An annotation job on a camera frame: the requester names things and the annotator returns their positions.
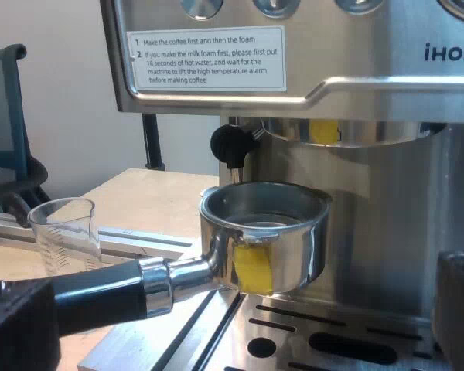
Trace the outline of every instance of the portafilter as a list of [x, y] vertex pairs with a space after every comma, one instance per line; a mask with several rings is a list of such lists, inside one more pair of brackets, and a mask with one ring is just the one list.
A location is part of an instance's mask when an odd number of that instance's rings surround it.
[[308, 284], [324, 268], [330, 196], [300, 185], [251, 182], [200, 203], [202, 254], [131, 260], [51, 277], [60, 335], [163, 315], [220, 286], [270, 295]]

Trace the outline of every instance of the metal rail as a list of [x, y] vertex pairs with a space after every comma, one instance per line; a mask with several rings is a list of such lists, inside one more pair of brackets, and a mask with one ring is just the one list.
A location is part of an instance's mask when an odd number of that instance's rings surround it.
[[[101, 261], [118, 264], [140, 257], [164, 257], [176, 260], [195, 247], [196, 240], [166, 236], [138, 230], [101, 226]], [[10, 214], [0, 213], [0, 245], [26, 250], [37, 250], [30, 228], [22, 228]]]

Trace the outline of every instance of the stainless steel espresso machine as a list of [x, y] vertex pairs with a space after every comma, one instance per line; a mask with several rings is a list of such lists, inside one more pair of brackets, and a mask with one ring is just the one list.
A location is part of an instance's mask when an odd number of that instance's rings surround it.
[[222, 186], [333, 199], [321, 275], [205, 310], [213, 336], [180, 339], [166, 369], [450, 369], [431, 320], [439, 253], [464, 251], [464, 0], [101, 8], [120, 111], [220, 115], [253, 138], [225, 131], [245, 161], [222, 156]]

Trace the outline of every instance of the brand logo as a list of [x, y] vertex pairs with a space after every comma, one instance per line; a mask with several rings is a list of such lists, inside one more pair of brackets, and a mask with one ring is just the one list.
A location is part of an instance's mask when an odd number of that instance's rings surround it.
[[430, 43], [426, 43], [425, 60], [451, 60], [453, 62], [464, 60], [464, 48], [453, 46], [452, 48], [432, 47]]

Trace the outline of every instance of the plastic measuring cup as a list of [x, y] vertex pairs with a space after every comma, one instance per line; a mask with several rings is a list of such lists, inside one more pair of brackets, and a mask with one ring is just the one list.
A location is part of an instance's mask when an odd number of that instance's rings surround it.
[[28, 220], [48, 275], [101, 267], [93, 201], [80, 197], [49, 201], [31, 210]]

